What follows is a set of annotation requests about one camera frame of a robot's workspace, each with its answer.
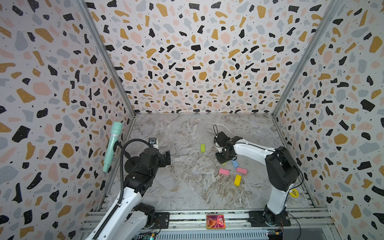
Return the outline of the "light blue block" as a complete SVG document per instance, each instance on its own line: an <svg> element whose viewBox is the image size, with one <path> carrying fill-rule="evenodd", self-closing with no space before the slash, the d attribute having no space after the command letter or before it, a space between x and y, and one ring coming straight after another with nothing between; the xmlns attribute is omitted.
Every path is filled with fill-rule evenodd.
<svg viewBox="0 0 384 240"><path fill-rule="evenodd" d="M233 163L234 168L238 168L239 167L239 163L237 161L232 161L232 163Z"/></svg>

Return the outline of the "pink block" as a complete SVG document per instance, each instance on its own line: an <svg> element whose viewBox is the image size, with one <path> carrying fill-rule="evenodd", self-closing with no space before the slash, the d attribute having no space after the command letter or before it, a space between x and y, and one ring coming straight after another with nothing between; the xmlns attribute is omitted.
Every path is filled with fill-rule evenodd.
<svg viewBox="0 0 384 240"><path fill-rule="evenodd" d="M221 174L221 175L225 175L225 176L229 176L229 175L230 175L230 171L229 171L229 170L226 170L226 169L222 169L222 168L220 168L220 169L219 169L219 174Z"/></svg>
<svg viewBox="0 0 384 240"><path fill-rule="evenodd" d="M237 173L242 174L242 175L246 175L248 173L248 170L244 169L244 168L238 167L238 168L236 168L236 170L237 170Z"/></svg>

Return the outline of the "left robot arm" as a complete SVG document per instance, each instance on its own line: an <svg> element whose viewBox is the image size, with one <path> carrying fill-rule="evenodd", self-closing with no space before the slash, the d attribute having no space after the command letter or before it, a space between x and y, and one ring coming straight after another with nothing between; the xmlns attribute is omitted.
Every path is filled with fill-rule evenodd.
<svg viewBox="0 0 384 240"><path fill-rule="evenodd" d="M122 189L111 208L87 237L88 240L131 240L142 229L147 233L155 226L155 207L142 202L152 186L159 168L171 164L170 151L146 148L139 156L123 161Z"/></svg>

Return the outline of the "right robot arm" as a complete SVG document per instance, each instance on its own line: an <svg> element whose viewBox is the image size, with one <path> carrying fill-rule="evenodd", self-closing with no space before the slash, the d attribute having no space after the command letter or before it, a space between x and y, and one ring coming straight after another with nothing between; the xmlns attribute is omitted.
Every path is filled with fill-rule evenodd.
<svg viewBox="0 0 384 240"><path fill-rule="evenodd" d="M282 146L275 149L260 146L238 136L229 138L224 132L215 135L214 145L218 149L216 158L220 164L244 156L266 167L272 191L262 219L271 227L281 224L288 216L286 201L289 192L295 188L301 173L288 150Z"/></svg>

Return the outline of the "black microphone stand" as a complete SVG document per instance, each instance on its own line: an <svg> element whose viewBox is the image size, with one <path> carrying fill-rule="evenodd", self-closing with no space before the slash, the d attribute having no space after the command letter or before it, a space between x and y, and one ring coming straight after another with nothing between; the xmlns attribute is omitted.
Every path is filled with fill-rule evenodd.
<svg viewBox="0 0 384 240"><path fill-rule="evenodd" d="M124 169L127 174L129 174L136 164L140 161L139 156L131 156L127 151L123 151L124 158L126 159Z"/></svg>

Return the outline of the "yellow block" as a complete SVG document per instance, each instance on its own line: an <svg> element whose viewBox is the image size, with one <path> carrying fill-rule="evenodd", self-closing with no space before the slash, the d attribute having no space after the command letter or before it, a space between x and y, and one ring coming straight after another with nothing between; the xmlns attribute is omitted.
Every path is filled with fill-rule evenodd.
<svg viewBox="0 0 384 240"><path fill-rule="evenodd" d="M241 184L241 181L242 181L242 176L240 176L240 175L236 175L236 177L235 177L235 181L234 181L234 185L237 186L237 187L239 187L240 184Z"/></svg>

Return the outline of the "mint green microphone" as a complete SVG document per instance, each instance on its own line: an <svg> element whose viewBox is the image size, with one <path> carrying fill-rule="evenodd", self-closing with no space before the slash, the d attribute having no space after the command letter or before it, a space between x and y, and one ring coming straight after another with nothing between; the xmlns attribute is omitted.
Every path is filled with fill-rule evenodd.
<svg viewBox="0 0 384 240"><path fill-rule="evenodd" d="M105 153L103 172L107 172L111 166L114 157L114 146L119 140L119 137L123 130L123 124L120 122L114 122L111 128L110 140Z"/></svg>

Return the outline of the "colourful square card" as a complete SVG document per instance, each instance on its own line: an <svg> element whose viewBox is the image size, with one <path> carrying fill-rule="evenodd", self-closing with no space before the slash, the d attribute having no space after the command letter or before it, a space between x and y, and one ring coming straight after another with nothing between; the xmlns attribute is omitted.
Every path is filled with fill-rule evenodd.
<svg viewBox="0 0 384 240"><path fill-rule="evenodd" d="M207 215L206 216L207 230L222 230L226 228L224 215Z"/></svg>

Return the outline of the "yellow round sticker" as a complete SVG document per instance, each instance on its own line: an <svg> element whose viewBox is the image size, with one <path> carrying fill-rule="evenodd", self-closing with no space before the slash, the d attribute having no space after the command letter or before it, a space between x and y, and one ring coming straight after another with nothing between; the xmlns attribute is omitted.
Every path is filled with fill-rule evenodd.
<svg viewBox="0 0 384 240"><path fill-rule="evenodd" d="M299 192L296 189L289 190L289 194L292 198L298 198L299 197Z"/></svg>

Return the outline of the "metal corner profile left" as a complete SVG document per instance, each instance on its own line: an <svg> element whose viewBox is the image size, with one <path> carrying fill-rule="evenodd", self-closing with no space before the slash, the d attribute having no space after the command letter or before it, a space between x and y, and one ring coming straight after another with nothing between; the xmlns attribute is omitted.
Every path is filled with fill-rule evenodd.
<svg viewBox="0 0 384 240"><path fill-rule="evenodd" d="M120 96L123 99L124 105L127 109L129 116L131 118L134 118L136 116L136 113L134 112L134 110L132 108L131 102L128 98L127 93L125 92L125 89L124 89L121 81L120 81L120 78L117 74L117 71L116 71L114 65L113 65L113 62L107 53L107 49L106 49L106 47L102 41L102 38L101 38L100 33L97 29L97 26L95 25L95 23L92 19L92 15L88 10L86 2L81 1L81 0L76 0L75 3L76 3L76 5L77 5L77 7L81 13L82 18L84 19L84 21L87 25L87 28L89 29L89 32L90 32L93 40L95 41L96 47L97 47L105 65L106 65L109 73L112 75L112 79L113 79L113 81L114 81L114 83L115 83L115 85L119 91Z"/></svg>

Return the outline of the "metal corner profile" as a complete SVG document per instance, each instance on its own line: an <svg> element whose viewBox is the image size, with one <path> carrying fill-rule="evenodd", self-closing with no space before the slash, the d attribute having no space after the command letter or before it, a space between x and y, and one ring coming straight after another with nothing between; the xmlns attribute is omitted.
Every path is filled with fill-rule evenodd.
<svg viewBox="0 0 384 240"><path fill-rule="evenodd" d="M81 13L82 18L84 19L84 21L87 25L87 28L89 29L89 32L90 32L93 40L95 41L96 47L97 47L105 65L106 65L109 73L112 75L112 79L113 79L113 81L114 81L114 83L115 83L115 85L119 91L120 96L123 99L124 105L127 109L129 116L131 118L134 118L136 116L136 113L134 112L134 110L132 108L131 102L128 98L127 93L125 92L125 89L124 89L121 81L120 81L120 78L117 74L117 71L116 71L114 65L113 65L113 62L107 53L107 49L106 49L106 47L102 41L102 38L101 38L100 33L97 29L97 26L95 25L95 23L92 19L92 15L88 10L86 2L81 1L81 0L76 0L75 3L76 3L76 5L77 5L77 7Z"/></svg>
<svg viewBox="0 0 384 240"><path fill-rule="evenodd" d="M330 5L328 6L327 10L325 11L325 14L323 16L323 19L321 20L317 31L314 33L307 49L305 50L302 58L300 59L297 68L295 69L291 79L289 80L288 84L284 88L283 94L280 98L280 100L277 103L276 108L273 111L273 117L277 117L279 112L282 110L283 106L286 104L286 101L292 92L292 90L295 87L295 84L299 80L300 74L303 71L304 67L307 64L307 61L311 58L311 55L314 53L317 44L320 42L322 37L324 36L327 27L329 26L330 22L332 21L333 17L337 14L338 9L341 7L344 1L342 0L335 0L330 1Z"/></svg>

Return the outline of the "metal corner profile right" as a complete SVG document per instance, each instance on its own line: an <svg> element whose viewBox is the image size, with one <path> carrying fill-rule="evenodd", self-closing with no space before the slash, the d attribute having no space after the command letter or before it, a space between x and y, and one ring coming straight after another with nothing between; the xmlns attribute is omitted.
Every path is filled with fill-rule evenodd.
<svg viewBox="0 0 384 240"><path fill-rule="evenodd" d="M283 106L286 104L286 101L292 92L292 90L295 87L295 84L299 80L300 74L303 71L304 67L307 64L307 61L311 58L311 55L314 53L317 44L320 42L322 37L324 36L327 27L329 26L330 22L332 21L333 17L337 14L338 9L341 7L344 1L342 0L335 0L330 1L330 5L328 6L327 10L325 11L325 14L323 16L323 19L321 20L317 31L314 33L307 49L305 50L302 58L300 59L297 68L295 69L291 79L289 80L288 84L284 88L283 94L280 98L280 100L277 103L276 108L273 111L273 117L277 117L279 112L282 110Z"/></svg>

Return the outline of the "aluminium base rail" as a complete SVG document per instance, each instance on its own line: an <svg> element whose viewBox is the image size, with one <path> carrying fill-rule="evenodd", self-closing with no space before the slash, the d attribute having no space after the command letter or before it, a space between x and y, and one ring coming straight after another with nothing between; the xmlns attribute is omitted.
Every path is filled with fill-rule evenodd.
<svg viewBox="0 0 384 240"><path fill-rule="evenodd" d="M141 230L135 240L338 240L340 236L324 208L287 209L274 226L266 224L263 210L158 211L154 226Z"/></svg>

